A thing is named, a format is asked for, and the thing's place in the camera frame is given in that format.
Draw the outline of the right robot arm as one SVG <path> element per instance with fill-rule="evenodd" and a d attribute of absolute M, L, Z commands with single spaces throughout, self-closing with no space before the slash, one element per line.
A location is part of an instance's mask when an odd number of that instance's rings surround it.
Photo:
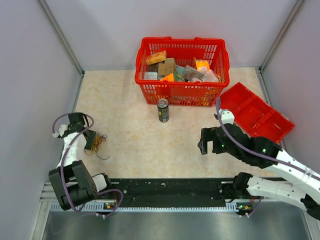
<path fill-rule="evenodd" d="M 320 175 L 295 160 L 277 143 L 265 137 L 249 137 L 238 126 L 202 128 L 197 144 L 202 155 L 227 153 L 252 167 L 272 172 L 286 182 L 267 180 L 240 172 L 233 179 L 226 199 L 260 197 L 293 205 L 315 219 L 320 218 Z"/>

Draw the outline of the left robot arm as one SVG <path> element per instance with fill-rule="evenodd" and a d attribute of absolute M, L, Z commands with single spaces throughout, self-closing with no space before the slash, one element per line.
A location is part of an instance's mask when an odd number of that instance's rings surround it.
<path fill-rule="evenodd" d="M 63 150 L 57 167 L 50 170 L 48 178 L 60 207 L 74 210 L 96 200 L 99 195 L 109 198 L 114 191 L 105 173 L 90 175 L 83 156 L 92 150 L 98 133 L 91 130 L 92 117 L 82 112 L 66 113 L 58 117 L 52 125 L 52 136 L 63 140 Z"/>

